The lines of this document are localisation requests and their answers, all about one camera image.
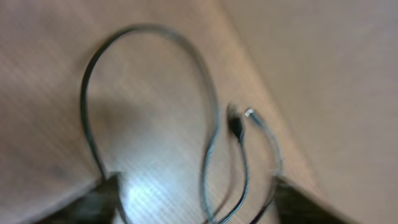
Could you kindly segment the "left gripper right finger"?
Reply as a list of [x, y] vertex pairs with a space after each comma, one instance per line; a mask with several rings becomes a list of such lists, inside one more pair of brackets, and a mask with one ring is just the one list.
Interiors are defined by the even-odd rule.
[[285, 177], [275, 178], [274, 204], [281, 224], [357, 224]]

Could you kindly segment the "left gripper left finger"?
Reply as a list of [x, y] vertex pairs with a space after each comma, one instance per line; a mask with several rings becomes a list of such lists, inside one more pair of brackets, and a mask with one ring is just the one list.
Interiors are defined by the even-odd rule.
[[112, 175], [97, 187], [36, 224], [110, 224], [119, 202], [119, 176]]

